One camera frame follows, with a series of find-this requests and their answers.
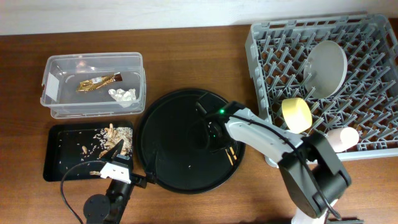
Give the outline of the food scraps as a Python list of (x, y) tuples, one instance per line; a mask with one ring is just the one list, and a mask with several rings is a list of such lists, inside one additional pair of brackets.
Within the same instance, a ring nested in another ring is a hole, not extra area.
[(102, 129), (94, 129), (94, 133), (89, 134), (88, 143), (77, 143), (77, 146), (80, 147), (78, 161), (85, 162), (85, 164), (76, 169), (75, 175), (77, 177), (100, 177), (100, 171), (106, 163), (104, 154), (121, 139), (124, 140), (124, 144), (119, 154), (132, 158), (132, 131), (131, 127), (115, 127), (113, 123)]

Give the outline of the wooden chopstick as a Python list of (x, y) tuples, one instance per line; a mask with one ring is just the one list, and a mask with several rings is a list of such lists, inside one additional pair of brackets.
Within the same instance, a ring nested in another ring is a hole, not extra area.
[(230, 150), (230, 152), (231, 152), (231, 155), (232, 155), (233, 159), (234, 159), (234, 160), (237, 160), (237, 157), (236, 157), (236, 154), (235, 154), (235, 152), (234, 152), (233, 147), (229, 147), (229, 150)]
[(228, 154), (227, 149), (225, 149), (225, 153), (226, 153), (226, 155), (227, 155), (227, 157), (229, 159), (229, 163), (231, 164), (231, 166), (234, 166), (233, 160), (232, 160), (231, 156)]

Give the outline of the white tissue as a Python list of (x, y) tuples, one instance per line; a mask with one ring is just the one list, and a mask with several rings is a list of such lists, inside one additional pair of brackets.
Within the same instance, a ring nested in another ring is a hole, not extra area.
[(136, 97), (136, 90), (129, 89), (124, 91), (123, 89), (110, 89), (108, 90), (108, 94), (115, 100), (115, 101), (134, 101), (137, 100)]

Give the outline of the gold snack wrapper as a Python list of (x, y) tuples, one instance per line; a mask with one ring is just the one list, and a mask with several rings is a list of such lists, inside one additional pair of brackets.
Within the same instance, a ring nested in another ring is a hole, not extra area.
[(121, 82), (123, 80), (121, 73), (114, 73), (112, 75), (106, 75), (102, 77), (95, 77), (89, 80), (80, 82), (77, 87), (77, 91), (93, 91), (102, 88), (113, 82)]

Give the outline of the yellow bowl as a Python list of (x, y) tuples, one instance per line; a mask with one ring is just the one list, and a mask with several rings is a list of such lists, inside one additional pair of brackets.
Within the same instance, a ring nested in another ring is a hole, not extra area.
[(282, 115), (288, 129), (300, 134), (312, 126), (312, 114), (302, 98), (289, 98), (282, 101)]

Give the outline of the grey plate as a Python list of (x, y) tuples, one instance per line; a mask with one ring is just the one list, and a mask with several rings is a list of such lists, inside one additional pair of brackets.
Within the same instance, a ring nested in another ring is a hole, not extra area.
[(303, 77), (304, 87), (317, 99), (334, 95), (343, 85), (348, 71), (345, 51), (336, 43), (325, 40), (309, 53)]

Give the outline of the pink cup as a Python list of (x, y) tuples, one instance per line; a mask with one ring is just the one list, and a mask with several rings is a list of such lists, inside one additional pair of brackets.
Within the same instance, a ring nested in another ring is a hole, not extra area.
[(357, 145), (359, 133), (351, 127), (337, 128), (327, 132), (326, 139), (333, 150), (339, 153)]

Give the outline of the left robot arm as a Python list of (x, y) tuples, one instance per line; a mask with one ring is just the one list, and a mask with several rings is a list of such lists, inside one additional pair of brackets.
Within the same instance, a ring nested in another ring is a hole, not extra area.
[(111, 182), (106, 193), (91, 196), (84, 204), (83, 214), (87, 223), (119, 223), (131, 198), (134, 187), (146, 188), (148, 183), (155, 184), (155, 174), (146, 172), (139, 175), (132, 172), (133, 161), (121, 154), (124, 141), (101, 156), (104, 166), (99, 171), (103, 179)]

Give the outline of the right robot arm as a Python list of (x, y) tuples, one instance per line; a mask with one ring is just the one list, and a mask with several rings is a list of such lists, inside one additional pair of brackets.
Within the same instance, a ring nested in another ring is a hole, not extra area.
[(352, 180), (324, 135), (294, 134), (259, 118), (237, 101), (215, 103), (208, 93), (197, 99), (195, 108), (207, 135), (231, 159), (230, 147), (242, 142), (276, 162), (290, 198), (304, 217), (316, 220), (331, 213), (341, 219), (332, 204)]

